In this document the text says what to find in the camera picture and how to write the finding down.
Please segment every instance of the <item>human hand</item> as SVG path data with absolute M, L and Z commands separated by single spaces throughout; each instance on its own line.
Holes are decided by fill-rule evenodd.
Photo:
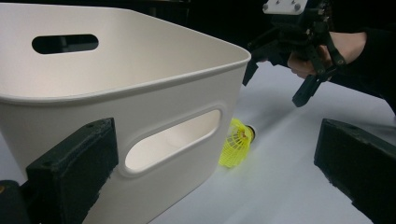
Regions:
M 367 38 L 366 33 L 344 34 L 330 32 L 330 36 L 335 47 L 346 60 L 346 63 L 352 63 L 361 55 Z M 317 51 L 324 66 L 330 67 L 332 65 L 332 58 L 326 46 L 318 46 Z M 313 64 L 310 61 L 301 59 L 294 52 L 289 56 L 288 67 L 298 77 L 306 78 L 308 75 L 316 74 Z

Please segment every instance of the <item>bin handle hole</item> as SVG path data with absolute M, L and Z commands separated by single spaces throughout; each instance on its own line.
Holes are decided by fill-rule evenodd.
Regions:
M 39 54 L 58 54 L 96 49 L 99 40 L 94 35 L 41 35 L 33 39 L 32 47 Z

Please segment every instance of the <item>yellow shuttlecock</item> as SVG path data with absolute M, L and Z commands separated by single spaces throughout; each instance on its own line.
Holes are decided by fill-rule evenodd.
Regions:
M 229 168 L 239 165 L 247 156 L 254 136 L 252 127 L 233 118 L 221 151 L 219 164 Z

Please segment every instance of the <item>black sleeve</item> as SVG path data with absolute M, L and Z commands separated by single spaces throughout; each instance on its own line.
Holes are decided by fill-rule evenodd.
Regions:
M 348 75 L 385 99 L 396 114 L 396 24 L 388 30 L 362 29 L 367 34 L 363 52 L 347 67 Z

